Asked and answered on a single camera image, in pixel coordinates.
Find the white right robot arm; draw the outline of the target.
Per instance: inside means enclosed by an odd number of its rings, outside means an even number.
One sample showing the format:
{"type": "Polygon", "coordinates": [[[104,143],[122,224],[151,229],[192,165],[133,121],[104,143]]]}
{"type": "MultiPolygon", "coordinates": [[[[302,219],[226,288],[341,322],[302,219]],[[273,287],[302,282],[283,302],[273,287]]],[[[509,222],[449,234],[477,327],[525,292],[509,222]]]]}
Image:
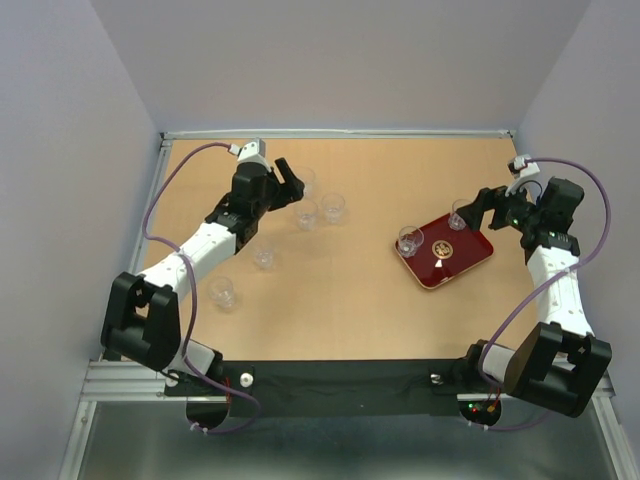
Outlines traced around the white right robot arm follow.
{"type": "Polygon", "coordinates": [[[457,209],[466,225],[480,228],[492,212],[492,230],[516,229],[525,265],[534,283],[528,302],[536,304],[537,323],[517,349],[494,339],[471,347],[477,354],[460,366],[463,384],[482,390],[493,383],[507,395],[544,409],[578,417],[589,403],[612,359],[611,345],[595,337],[582,306],[577,270],[580,247],[569,228],[584,198],[583,189],[551,178],[541,197],[506,186],[481,189],[457,209]]]}

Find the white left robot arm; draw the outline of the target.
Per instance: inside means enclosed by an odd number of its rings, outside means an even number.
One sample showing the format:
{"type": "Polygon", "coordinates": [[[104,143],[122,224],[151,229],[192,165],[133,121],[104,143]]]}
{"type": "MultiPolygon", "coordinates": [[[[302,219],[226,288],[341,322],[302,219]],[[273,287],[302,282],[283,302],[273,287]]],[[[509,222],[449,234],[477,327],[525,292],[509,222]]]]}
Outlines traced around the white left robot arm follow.
{"type": "Polygon", "coordinates": [[[283,158],[272,169],[256,160],[239,162],[230,192],[184,244],[154,266],[113,281],[102,346],[156,372],[184,372],[199,393],[215,392],[222,384],[222,355],[181,327],[180,303],[195,299],[198,281],[249,243],[266,213],[303,193],[303,182],[283,158]]]}

